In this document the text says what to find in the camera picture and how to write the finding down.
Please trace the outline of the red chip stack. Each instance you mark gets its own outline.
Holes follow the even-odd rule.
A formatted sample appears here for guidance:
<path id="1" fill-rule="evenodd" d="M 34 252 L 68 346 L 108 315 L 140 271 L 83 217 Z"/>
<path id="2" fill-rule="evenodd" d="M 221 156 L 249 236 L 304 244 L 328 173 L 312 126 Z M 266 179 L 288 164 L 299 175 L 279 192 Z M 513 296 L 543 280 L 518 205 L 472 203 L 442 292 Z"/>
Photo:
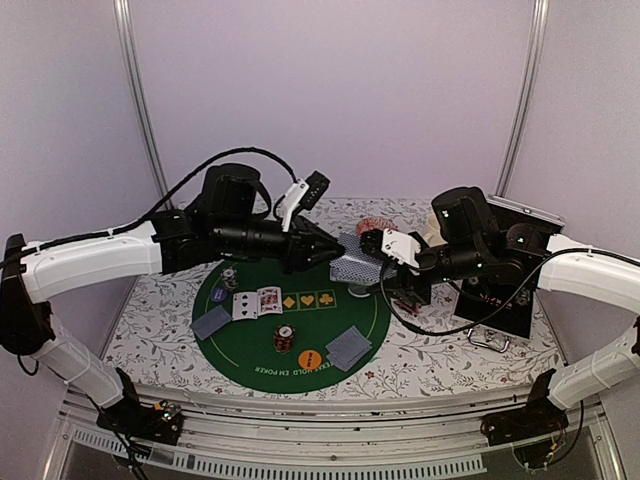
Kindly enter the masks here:
<path id="1" fill-rule="evenodd" d="M 291 325 L 280 325 L 274 332 L 273 344 L 279 353 L 288 353 L 292 350 L 295 338 L 295 328 Z"/>

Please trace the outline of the clear green dealer button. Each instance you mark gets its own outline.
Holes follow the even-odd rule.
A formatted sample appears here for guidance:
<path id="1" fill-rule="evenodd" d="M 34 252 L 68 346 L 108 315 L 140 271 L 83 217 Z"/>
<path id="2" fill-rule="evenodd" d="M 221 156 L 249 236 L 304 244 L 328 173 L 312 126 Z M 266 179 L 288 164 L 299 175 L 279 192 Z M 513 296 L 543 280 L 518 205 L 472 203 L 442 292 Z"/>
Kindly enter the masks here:
<path id="1" fill-rule="evenodd" d="M 355 298 L 367 298 L 370 296 L 366 285 L 350 284 L 347 288 L 350 295 Z"/>

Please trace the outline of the white chip stack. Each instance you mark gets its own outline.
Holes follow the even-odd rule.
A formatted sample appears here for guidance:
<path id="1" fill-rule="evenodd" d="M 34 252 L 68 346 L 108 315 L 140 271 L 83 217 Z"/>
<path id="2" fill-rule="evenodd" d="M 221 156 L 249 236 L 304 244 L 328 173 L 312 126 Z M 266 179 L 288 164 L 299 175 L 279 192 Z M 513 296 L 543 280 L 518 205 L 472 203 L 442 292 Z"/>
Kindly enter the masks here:
<path id="1" fill-rule="evenodd" d="M 221 271 L 220 277 L 222 285 L 227 291 L 232 292 L 238 288 L 238 273 L 234 267 L 224 268 Z"/>

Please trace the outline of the blue round blind button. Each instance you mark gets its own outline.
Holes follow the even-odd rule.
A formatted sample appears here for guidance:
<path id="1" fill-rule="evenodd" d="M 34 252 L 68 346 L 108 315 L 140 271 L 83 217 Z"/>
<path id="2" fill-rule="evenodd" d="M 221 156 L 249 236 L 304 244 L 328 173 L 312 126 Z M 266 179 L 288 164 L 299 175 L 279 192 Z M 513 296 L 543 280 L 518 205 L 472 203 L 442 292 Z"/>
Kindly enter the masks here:
<path id="1" fill-rule="evenodd" d="M 214 303 L 222 303 L 228 298 L 228 296 L 229 292 L 227 289 L 223 287 L 216 287 L 211 291 L 209 299 Z"/>

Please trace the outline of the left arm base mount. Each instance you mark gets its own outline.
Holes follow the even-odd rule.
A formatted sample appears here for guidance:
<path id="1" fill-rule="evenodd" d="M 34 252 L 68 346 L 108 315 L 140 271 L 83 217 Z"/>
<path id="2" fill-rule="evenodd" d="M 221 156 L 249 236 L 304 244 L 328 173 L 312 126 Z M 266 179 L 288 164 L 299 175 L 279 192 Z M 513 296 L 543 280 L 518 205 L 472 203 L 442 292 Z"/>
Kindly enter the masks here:
<path id="1" fill-rule="evenodd" d="M 167 400 L 144 406 L 138 400 L 125 398 L 111 407 L 98 409 L 98 427 L 127 438 L 170 446 L 178 444 L 183 423 L 181 406 Z"/>

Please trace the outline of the orange round blind button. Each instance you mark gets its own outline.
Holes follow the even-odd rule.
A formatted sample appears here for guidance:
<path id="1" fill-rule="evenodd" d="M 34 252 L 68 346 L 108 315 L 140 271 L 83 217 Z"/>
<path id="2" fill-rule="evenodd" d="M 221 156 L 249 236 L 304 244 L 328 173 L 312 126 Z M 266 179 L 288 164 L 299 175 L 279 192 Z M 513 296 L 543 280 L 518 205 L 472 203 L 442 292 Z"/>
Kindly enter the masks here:
<path id="1" fill-rule="evenodd" d="M 304 350 L 298 356 L 298 365 L 302 370 L 317 370 L 323 363 L 322 355 L 316 350 Z"/>

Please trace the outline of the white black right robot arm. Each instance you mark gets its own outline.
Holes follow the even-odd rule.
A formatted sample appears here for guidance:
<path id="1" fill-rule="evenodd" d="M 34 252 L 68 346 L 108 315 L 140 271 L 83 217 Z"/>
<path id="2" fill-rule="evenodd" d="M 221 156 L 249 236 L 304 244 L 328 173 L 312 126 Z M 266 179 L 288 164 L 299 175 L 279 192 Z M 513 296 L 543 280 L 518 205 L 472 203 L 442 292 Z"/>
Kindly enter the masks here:
<path id="1" fill-rule="evenodd" d="M 401 294 L 412 287 L 476 278 L 510 285 L 515 301 L 522 289 L 571 293 L 639 311 L 639 262 L 614 252 L 547 233 L 520 222 L 503 230 L 478 187 L 457 187 L 432 201 L 443 244 L 431 247 L 418 234 L 384 229 L 361 239 L 385 267 L 398 270 Z M 537 436 L 556 411 L 610 389 L 639 372 L 639 327 L 633 325 L 591 355 L 551 371 L 535 383 L 532 401 L 517 415 L 517 427 Z"/>

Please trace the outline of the blue patterned dealt card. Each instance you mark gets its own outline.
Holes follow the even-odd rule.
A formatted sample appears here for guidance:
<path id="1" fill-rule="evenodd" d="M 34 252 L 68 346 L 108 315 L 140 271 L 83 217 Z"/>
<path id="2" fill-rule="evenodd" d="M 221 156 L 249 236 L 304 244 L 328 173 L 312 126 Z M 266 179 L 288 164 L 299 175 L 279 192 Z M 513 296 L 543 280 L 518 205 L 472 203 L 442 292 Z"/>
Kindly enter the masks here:
<path id="1" fill-rule="evenodd" d="M 330 350 L 327 358 L 340 371 L 347 372 L 371 350 L 371 347 L 370 342 L 344 344 L 340 349 Z"/>

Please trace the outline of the three of spades card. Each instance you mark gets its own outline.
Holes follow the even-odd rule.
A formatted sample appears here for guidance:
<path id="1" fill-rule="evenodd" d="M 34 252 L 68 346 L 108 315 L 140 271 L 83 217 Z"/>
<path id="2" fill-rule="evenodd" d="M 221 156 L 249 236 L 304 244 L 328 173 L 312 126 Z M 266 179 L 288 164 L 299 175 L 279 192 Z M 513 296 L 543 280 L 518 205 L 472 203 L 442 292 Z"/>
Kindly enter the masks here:
<path id="1" fill-rule="evenodd" d="M 251 291 L 235 293 L 232 301 L 232 320 L 256 320 L 257 318 L 257 293 Z"/>

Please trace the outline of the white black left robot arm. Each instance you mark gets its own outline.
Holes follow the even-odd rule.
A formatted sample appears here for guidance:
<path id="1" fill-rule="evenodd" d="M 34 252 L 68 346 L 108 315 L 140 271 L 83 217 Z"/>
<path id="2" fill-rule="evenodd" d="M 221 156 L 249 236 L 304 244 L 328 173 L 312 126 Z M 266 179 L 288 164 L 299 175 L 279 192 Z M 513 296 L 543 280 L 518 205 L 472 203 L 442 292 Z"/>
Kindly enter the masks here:
<path id="1" fill-rule="evenodd" d="M 306 218 L 329 187 L 321 173 L 269 199 L 260 173 L 230 149 L 197 168 L 204 183 L 184 209 L 165 200 L 128 224 L 45 242 L 8 238 L 1 263 L 1 345 L 82 390 L 107 422 L 141 433 L 157 412 L 126 373 L 104 364 L 54 317 L 53 297 L 114 279 L 172 274 L 217 260 L 277 260 L 287 273 L 340 257 L 338 240 Z M 262 211 L 254 208 L 265 200 Z"/>

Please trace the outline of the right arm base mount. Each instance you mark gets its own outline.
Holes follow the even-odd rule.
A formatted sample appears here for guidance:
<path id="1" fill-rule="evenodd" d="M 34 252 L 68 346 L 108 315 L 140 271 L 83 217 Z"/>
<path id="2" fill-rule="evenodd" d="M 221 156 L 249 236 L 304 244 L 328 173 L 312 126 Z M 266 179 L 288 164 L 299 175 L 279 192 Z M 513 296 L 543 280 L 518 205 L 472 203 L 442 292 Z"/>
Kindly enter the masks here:
<path id="1" fill-rule="evenodd" d="M 511 444 L 518 464 L 527 470 L 549 467 L 554 460 L 566 429 L 566 414 L 521 407 L 485 415 L 480 432 L 490 446 Z"/>

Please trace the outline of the blue dealt card player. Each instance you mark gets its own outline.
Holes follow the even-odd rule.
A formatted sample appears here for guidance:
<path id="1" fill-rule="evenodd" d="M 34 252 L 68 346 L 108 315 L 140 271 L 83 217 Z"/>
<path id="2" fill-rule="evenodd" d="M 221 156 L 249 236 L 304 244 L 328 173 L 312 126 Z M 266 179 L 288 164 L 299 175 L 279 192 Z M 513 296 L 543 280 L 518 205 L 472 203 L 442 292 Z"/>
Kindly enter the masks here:
<path id="1" fill-rule="evenodd" d="M 198 340 L 204 341 L 231 321 L 231 314 L 223 306 L 218 305 L 194 320 L 191 329 Z"/>

